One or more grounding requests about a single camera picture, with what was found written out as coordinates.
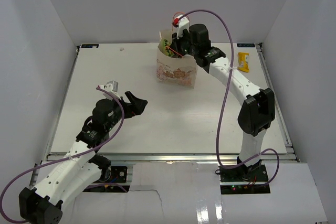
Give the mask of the cream bear paper bag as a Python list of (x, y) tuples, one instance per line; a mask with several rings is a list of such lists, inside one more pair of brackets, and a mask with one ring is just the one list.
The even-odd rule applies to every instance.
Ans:
[(158, 82), (180, 85), (193, 88), (197, 75), (197, 66), (192, 56), (180, 56), (173, 50), (172, 35), (176, 29), (164, 29), (159, 31), (160, 41), (169, 41), (170, 49), (174, 56), (168, 57), (160, 52), (159, 45), (156, 54), (156, 78)]

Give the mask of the blue logo sticker left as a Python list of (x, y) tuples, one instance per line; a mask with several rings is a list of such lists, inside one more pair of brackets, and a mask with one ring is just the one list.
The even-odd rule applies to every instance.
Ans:
[(98, 48), (98, 47), (99, 47), (99, 44), (82, 44), (80, 46), (81, 49), (82, 48), (93, 48), (93, 49), (95, 49), (95, 48)]

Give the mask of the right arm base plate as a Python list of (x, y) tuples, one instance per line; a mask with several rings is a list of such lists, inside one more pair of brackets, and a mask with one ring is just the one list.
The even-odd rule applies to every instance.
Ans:
[(265, 165), (253, 169), (252, 171), (244, 171), (241, 167), (235, 169), (219, 168), (215, 174), (220, 176), (221, 182), (267, 182), (268, 174)]

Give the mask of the aluminium frame rail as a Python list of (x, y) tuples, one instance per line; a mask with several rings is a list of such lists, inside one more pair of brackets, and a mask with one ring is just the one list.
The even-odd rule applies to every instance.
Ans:
[[(216, 162), (216, 155), (210, 154), (101, 154), (110, 160), (117, 162)], [(47, 161), (53, 161), (61, 159), (63, 155), (48, 155)], [(237, 155), (222, 155), (220, 157), (222, 163), (236, 163)], [(279, 154), (281, 161), (296, 161), (296, 155), (294, 153)], [(276, 161), (275, 154), (264, 154), (262, 159), (266, 161)]]

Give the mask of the yellow snack packet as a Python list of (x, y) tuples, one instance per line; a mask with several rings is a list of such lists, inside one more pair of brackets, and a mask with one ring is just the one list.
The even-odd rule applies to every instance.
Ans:
[(238, 69), (242, 72), (249, 72), (248, 57), (247, 52), (238, 53)]

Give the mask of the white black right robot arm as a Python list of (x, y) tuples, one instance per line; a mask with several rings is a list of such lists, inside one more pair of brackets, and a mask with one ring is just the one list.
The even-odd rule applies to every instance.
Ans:
[(172, 47), (180, 55), (194, 57), (196, 64), (219, 80), (225, 87), (224, 96), (232, 94), (241, 106), (238, 125), (243, 132), (242, 147), (235, 166), (220, 166), (220, 173), (230, 170), (247, 182), (261, 167), (261, 146), (275, 119), (275, 95), (270, 88), (262, 89), (231, 66), (225, 53), (212, 46), (204, 24), (176, 23)]

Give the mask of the green triangular snack packet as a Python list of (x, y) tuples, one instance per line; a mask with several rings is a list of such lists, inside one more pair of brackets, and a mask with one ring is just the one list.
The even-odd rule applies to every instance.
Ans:
[(159, 43), (159, 50), (168, 57), (174, 56), (174, 52), (170, 49), (170, 43), (166, 39), (162, 39)]

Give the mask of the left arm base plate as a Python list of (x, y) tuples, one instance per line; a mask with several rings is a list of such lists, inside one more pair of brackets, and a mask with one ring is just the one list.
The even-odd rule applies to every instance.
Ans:
[(128, 168), (126, 166), (111, 166), (107, 172), (107, 183), (125, 183)]

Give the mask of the blue logo sticker right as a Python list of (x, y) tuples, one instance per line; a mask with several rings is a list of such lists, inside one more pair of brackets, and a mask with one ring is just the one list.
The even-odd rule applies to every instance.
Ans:
[(237, 47), (239, 47), (239, 48), (255, 48), (255, 44), (253, 44), (253, 43), (237, 43)]

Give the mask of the blue logo sticker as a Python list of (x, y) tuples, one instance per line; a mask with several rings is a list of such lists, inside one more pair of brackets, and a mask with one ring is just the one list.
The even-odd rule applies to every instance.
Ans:
[(95, 48), (98, 48), (98, 47), (99, 47), (99, 44), (82, 44), (80, 46), (81, 49), (82, 48), (93, 48), (93, 49), (95, 49)]
[(255, 44), (253, 44), (253, 43), (237, 43), (237, 47), (239, 47), (239, 48), (255, 48)]

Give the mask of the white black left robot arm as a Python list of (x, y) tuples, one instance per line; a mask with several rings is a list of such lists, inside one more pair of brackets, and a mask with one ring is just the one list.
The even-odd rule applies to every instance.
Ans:
[(140, 115), (147, 100), (125, 93), (128, 102), (111, 91), (99, 100), (72, 147), (53, 170), (32, 189), (19, 194), (20, 216), (29, 223), (59, 223), (63, 210), (90, 184), (110, 178), (111, 162), (97, 152), (125, 119)]

